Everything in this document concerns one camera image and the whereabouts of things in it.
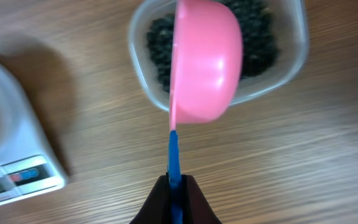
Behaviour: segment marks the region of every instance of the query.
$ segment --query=black granules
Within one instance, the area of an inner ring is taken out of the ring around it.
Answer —
[[[222,0],[239,21],[244,56],[241,79],[255,77],[270,68],[276,61],[279,50],[272,33],[273,15],[263,0]],[[150,59],[158,70],[158,82],[169,92],[173,25],[175,16],[168,14],[156,19],[147,33]]]

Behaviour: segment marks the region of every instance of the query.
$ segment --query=pink scoop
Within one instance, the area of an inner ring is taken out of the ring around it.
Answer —
[[[242,66],[239,23],[226,6],[178,0],[173,38],[170,129],[219,118],[236,92]]]

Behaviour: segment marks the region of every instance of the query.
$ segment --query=digital scale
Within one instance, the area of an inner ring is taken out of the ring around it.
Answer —
[[[67,180],[20,84],[0,65],[0,205],[58,190]]]

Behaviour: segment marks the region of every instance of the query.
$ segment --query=white container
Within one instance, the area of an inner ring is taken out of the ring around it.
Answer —
[[[280,55],[275,65],[255,78],[240,81],[231,105],[243,103],[290,81],[304,64],[309,36],[303,0],[265,0],[274,14],[273,32]],[[174,13],[175,0],[145,0],[132,17],[129,28],[129,50],[140,84],[150,100],[169,110],[169,95],[157,81],[157,68],[150,60],[146,33],[153,20]]]

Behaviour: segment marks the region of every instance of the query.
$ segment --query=tabletop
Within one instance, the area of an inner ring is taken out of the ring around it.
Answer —
[[[70,175],[0,207],[0,224],[129,223],[165,173],[168,113],[127,48],[141,2],[0,0],[0,62]],[[310,53],[293,81],[179,128],[183,172],[223,223],[358,223],[358,1],[306,10]]]

